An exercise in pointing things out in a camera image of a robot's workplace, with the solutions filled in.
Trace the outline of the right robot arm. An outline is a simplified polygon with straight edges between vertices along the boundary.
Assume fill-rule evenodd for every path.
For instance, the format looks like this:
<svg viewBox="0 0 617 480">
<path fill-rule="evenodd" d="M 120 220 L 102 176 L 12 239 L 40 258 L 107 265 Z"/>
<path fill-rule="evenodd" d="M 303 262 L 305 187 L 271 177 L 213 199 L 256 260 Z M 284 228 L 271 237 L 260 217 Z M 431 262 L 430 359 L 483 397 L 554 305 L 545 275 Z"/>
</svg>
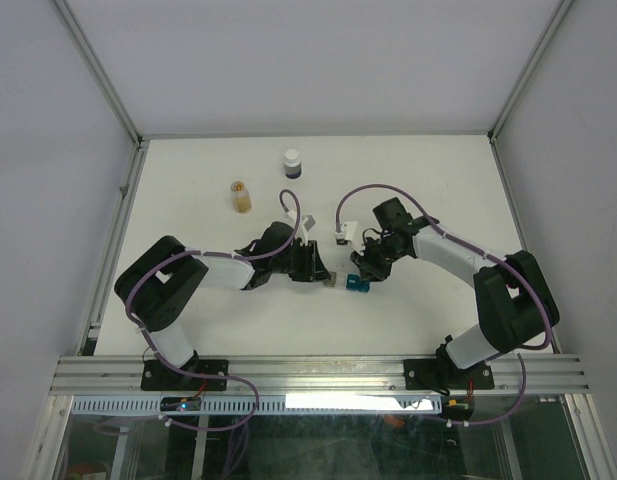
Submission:
<svg viewBox="0 0 617 480">
<path fill-rule="evenodd" d="M 530 252 L 490 253 L 448 232 L 434 217 L 413 217 L 397 198 L 373 213 L 380 226 L 377 237 L 363 238 L 350 255 L 362 282 L 387 280 L 393 264 L 410 257 L 445 270 L 475 294 L 476 325 L 446 337 L 433 360 L 407 370 L 409 386 L 447 395 L 468 387 L 487 361 L 528 348 L 538 335 L 551 338 L 560 313 Z"/>
</svg>

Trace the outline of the tan pill box compartment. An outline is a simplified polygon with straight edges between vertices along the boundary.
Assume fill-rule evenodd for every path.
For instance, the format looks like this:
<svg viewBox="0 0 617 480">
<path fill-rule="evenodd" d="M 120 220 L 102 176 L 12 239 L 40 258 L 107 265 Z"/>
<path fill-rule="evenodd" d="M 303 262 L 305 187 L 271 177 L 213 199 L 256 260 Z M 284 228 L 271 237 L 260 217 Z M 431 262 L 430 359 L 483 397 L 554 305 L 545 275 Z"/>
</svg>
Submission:
<svg viewBox="0 0 617 480">
<path fill-rule="evenodd" d="M 330 271 L 329 276 L 323 281 L 323 284 L 327 288 L 335 288 L 337 284 L 337 273 L 334 271 Z"/>
</svg>

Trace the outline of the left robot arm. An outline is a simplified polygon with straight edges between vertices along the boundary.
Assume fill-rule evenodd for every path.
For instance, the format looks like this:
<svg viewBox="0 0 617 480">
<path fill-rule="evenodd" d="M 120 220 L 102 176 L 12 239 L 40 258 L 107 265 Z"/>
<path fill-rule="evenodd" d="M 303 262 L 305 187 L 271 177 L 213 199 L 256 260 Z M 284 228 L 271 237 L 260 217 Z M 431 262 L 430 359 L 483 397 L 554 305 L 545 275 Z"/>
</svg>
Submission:
<svg viewBox="0 0 617 480">
<path fill-rule="evenodd" d="M 226 390 L 229 363 L 202 359 L 179 316 L 199 289 L 250 291 L 274 274 L 303 283 L 332 279 L 317 242 L 298 238 L 283 222 L 272 223 L 260 238 L 233 254 L 188 250 L 171 235 L 153 244 L 114 285 L 129 319 L 149 349 L 160 355 L 143 361 L 141 389 L 200 394 Z"/>
</svg>

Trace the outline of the teal pill box compartments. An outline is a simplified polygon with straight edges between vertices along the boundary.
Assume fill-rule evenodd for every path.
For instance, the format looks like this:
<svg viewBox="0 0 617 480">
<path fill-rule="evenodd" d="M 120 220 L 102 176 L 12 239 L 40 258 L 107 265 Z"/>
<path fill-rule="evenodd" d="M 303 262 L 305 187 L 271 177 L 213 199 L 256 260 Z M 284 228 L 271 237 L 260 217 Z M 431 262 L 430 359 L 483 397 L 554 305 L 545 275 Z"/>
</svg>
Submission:
<svg viewBox="0 0 617 480">
<path fill-rule="evenodd" d="M 370 283 L 363 281 L 359 275 L 348 274 L 346 277 L 345 288 L 348 291 L 368 293 L 370 291 Z"/>
</svg>

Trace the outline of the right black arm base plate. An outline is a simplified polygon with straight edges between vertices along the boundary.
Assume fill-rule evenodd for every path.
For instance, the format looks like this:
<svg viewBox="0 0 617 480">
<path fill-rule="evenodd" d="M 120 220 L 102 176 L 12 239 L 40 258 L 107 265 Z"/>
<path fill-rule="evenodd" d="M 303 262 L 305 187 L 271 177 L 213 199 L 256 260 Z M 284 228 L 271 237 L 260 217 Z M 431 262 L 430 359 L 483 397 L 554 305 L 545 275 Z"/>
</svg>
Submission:
<svg viewBox="0 0 617 480">
<path fill-rule="evenodd" d="M 407 390 L 432 390 L 448 395 L 451 390 L 493 390 L 494 376 L 484 362 L 459 369 L 437 358 L 406 359 L 403 373 Z"/>
</svg>

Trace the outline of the amber pill bottle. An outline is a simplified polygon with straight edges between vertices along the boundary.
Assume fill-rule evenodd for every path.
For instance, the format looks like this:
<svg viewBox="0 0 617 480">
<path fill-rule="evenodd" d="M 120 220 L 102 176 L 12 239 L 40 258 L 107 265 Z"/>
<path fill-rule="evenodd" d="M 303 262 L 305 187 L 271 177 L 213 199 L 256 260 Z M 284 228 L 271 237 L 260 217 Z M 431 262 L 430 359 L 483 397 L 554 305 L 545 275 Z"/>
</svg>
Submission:
<svg viewBox="0 0 617 480">
<path fill-rule="evenodd" d="M 240 213 L 248 213 L 252 209 L 252 201 L 248 189 L 242 181 L 235 181 L 230 186 L 234 209 Z"/>
</svg>

